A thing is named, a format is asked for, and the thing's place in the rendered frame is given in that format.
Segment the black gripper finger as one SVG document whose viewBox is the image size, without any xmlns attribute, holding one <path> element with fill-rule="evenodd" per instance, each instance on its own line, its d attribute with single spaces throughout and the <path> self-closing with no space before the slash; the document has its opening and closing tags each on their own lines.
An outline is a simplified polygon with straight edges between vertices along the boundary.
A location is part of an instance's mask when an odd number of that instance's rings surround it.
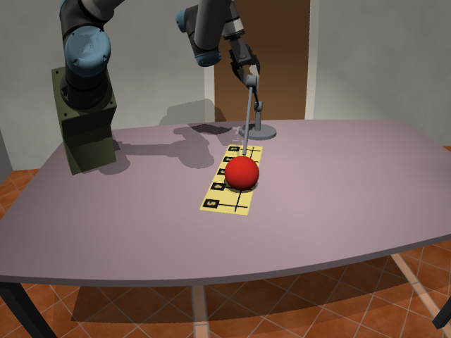
<svg viewBox="0 0 451 338">
<path fill-rule="evenodd" d="M 257 92 L 259 88 L 260 63 L 259 60 L 257 59 L 256 54 L 254 55 L 254 61 L 252 62 L 252 65 L 249 67 L 249 71 L 253 75 L 257 75 L 257 87 L 255 87 L 255 90 Z"/>
<path fill-rule="evenodd" d="M 232 69 L 234 74 L 237 76 L 237 78 L 247 87 L 246 81 L 246 72 L 241 67 L 237 67 L 233 64 L 233 62 L 230 63 L 232 65 Z M 249 87 L 247 87 L 249 90 Z"/>
</svg>

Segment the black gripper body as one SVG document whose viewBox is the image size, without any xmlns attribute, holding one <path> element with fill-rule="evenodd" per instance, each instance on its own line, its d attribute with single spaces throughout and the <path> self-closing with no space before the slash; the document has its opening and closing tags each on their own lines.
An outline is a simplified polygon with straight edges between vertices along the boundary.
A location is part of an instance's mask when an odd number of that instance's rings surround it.
<svg viewBox="0 0 451 338">
<path fill-rule="evenodd" d="M 245 31 L 244 30 L 242 30 L 241 32 L 239 32 L 239 33 L 236 33 L 236 34 L 234 34 L 234 35 L 230 35 L 230 36 L 223 36 L 223 38 L 224 38 L 224 40 L 233 40 L 233 39 L 237 39 L 237 38 L 240 38 L 240 36 L 242 36 L 242 35 L 244 35 L 245 34 Z M 250 49 L 250 46 L 248 45 L 248 44 L 246 44 L 246 46 L 247 46 L 247 49 L 248 49 L 248 51 L 249 51 L 249 54 L 250 54 L 250 56 L 251 56 L 251 58 L 252 58 L 252 62 L 254 61 L 254 55 L 253 55 L 253 51 Z M 230 52 L 230 55 L 231 55 L 231 59 L 233 60 L 233 64 L 235 65 L 235 66 L 237 66 L 237 67 L 239 67 L 238 65 L 237 65 L 237 62 L 236 62 L 236 60 L 235 60 L 235 57 L 234 57 L 234 54 L 233 54 L 233 51 L 232 51 L 232 49 L 231 50 L 229 50 L 229 52 Z"/>
</svg>

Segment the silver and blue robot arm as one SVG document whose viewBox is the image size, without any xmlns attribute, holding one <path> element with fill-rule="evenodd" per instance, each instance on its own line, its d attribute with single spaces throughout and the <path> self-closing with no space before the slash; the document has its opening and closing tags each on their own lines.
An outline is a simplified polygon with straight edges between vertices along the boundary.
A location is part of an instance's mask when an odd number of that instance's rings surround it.
<svg viewBox="0 0 451 338">
<path fill-rule="evenodd" d="M 61 2 L 59 18 L 66 71 L 61 78 L 60 93 L 72 108 L 93 108 L 106 95 L 108 82 L 105 72 L 111 43 L 104 32 L 104 25 L 112 19 L 114 9 L 124 1 Z M 234 35 L 244 29 L 234 0 L 199 0 L 196 6 L 176 13 L 175 20 L 180 31 L 187 32 L 194 57 L 201 67 L 215 65 L 221 60 L 218 50 L 221 35 Z M 239 67 L 252 63 L 243 37 L 229 42 Z"/>
</svg>

